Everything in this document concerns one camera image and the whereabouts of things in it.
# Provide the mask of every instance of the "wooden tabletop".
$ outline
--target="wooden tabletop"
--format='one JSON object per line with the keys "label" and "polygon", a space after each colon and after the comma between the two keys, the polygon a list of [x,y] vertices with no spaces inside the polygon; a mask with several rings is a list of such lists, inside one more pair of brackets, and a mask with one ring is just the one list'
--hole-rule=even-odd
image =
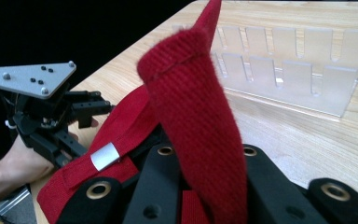
{"label": "wooden tabletop", "polygon": [[[105,100],[117,104],[142,85],[137,61],[159,40],[172,34],[175,25],[194,23],[206,5],[196,1],[163,22],[151,33],[124,50],[112,61],[74,88],[100,91]],[[358,29],[358,2],[223,2],[218,26],[323,27],[342,31]],[[334,36],[340,43],[339,36]],[[227,91],[227,98],[244,143],[263,149],[294,183],[307,187],[314,178],[330,177],[358,191],[358,85],[342,118],[326,116]],[[102,123],[106,116],[97,117]],[[70,131],[90,145],[98,128]],[[38,223],[47,223],[35,200],[48,177],[32,185]]]}

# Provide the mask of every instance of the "brass grommet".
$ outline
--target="brass grommet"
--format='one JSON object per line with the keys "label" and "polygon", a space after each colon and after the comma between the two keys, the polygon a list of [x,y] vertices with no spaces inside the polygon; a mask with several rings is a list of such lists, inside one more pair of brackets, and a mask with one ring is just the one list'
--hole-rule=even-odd
{"label": "brass grommet", "polygon": [[243,155],[245,155],[245,156],[255,156],[255,155],[257,155],[257,151],[252,149],[252,148],[250,148],[250,147],[245,147],[243,149]]}
{"label": "brass grommet", "polygon": [[[96,192],[97,188],[103,188],[103,191]],[[99,181],[93,185],[91,185],[86,192],[88,198],[92,200],[101,199],[106,196],[110,192],[111,186],[107,181]]]}
{"label": "brass grommet", "polygon": [[330,198],[336,199],[341,202],[346,202],[351,198],[351,195],[342,187],[333,184],[326,183],[321,186],[322,192]]}
{"label": "brass grommet", "polygon": [[174,150],[171,147],[161,147],[157,150],[157,152],[161,156],[170,156],[174,153]]}

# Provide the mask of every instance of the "screw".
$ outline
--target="screw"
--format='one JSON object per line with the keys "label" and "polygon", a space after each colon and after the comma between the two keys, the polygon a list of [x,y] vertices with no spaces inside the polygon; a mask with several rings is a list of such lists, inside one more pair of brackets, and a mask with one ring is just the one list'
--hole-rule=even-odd
{"label": "screw", "polygon": [[4,80],[10,80],[11,76],[9,73],[4,73],[3,78],[4,78]]}
{"label": "screw", "polygon": [[42,87],[41,91],[42,91],[42,94],[44,94],[44,95],[48,94],[48,89],[46,87]]}
{"label": "screw", "polygon": [[75,67],[75,63],[72,62],[72,61],[70,61],[68,64],[69,64],[70,67]]}

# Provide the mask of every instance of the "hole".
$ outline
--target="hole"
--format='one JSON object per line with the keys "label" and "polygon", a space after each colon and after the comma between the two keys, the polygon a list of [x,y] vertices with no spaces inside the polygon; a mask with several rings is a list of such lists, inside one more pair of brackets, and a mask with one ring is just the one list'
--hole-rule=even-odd
{"label": "hole", "polygon": [[161,156],[169,156],[173,154],[173,148],[171,147],[162,147],[158,149],[158,154]]}
{"label": "hole", "polygon": [[257,151],[252,149],[252,148],[245,147],[243,149],[243,155],[245,155],[245,156],[255,156],[255,155],[257,155]]}
{"label": "hole", "polygon": [[305,213],[293,206],[287,206],[286,212],[289,214],[290,217],[292,217],[295,220],[301,220],[305,218]]}
{"label": "hole", "polygon": [[92,200],[101,199],[110,192],[111,186],[107,181],[99,181],[91,185],[86,192],[88,198]]}
{"label": "hole", "polygon": [[333,183],[323,184],[321,186],[321,189],[324,194],[326,194],[330,198],[341,202],[346,202],[351,198],[351,195],[344,188]]}
{"label": "hole", "polygon": [[157,218],[161,213],[161,208],[156,204],[150,204],[144,209],[144,217],[149,219]]}

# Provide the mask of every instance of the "red cloth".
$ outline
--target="red cloth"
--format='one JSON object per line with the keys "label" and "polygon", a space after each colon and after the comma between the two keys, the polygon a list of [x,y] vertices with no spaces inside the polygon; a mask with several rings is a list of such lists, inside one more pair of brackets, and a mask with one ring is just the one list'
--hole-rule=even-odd
{"label": "red cloth", "polygon": [[124,181],[137,173],[130,159],[98,173],[90,153],[113,142],[120,155],[125,154],[158,122],[175,147],[187,183],[197,193],[184,193],[182,220],[246,223],[241,136],[210,59],[220,6],[220,0],[211,0],[191,29],[161,41],[140,60],[137,68],[145,85],[113,110],[87,155],[59,170],[40,191],[37,200],[50,223],[88,178]]}

